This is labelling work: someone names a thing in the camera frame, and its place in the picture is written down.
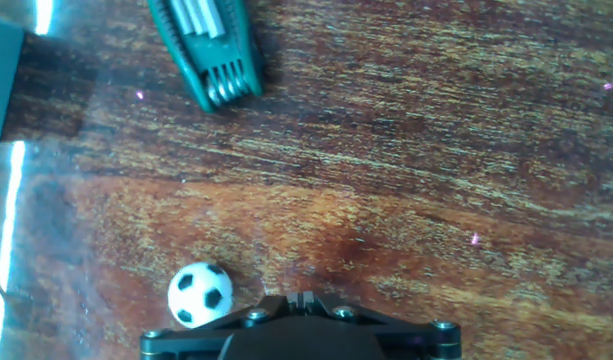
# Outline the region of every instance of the bolt head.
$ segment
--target bolt head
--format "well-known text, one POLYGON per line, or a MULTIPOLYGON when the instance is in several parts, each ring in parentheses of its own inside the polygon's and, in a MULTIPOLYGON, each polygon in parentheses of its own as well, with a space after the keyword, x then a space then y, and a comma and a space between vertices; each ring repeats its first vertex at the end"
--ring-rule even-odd
POLYGON ((355 317, 357 311, 348 305, 338 306, 333 309, 333 314, 338 319, 350 319, 355 317))
POLYGON ((440 330, 452 329, 455 327, 455 324, 450 321, 444 321, 444 320, 438 320, 438 319, 433 320, 431 322, 431 325, 433 325, 434 327, 440 330))
POLYGON ((154 339, 154 338, 158 338, 158 337, 160 337, 160 336, 162 336, 164 334, 167 334, 169 332, 171 332, 171 330, 170 329, 166 329, 166 328, 163 328, 163 329, 153 329, 153 330, 145 331, 144 332, 144 336, 149 338, 149 339, 154 339))
POLYGON ((262 308, 250 309, 246 315, 250 320, 262 320, 270 316, 268 310, 262 308))

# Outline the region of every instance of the table surface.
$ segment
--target table surface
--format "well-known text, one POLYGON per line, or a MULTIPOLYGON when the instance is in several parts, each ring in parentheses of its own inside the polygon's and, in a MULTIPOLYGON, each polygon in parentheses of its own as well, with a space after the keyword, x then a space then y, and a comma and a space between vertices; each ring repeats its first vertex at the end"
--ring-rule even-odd
POLYGON ((465 359, 613 359, 613 0, 249 7, 266 94, 213 115, 144 0, 27 36, 0 358, 137 358, 209 261, 238 308, 334 292, 458 322, 465 359))

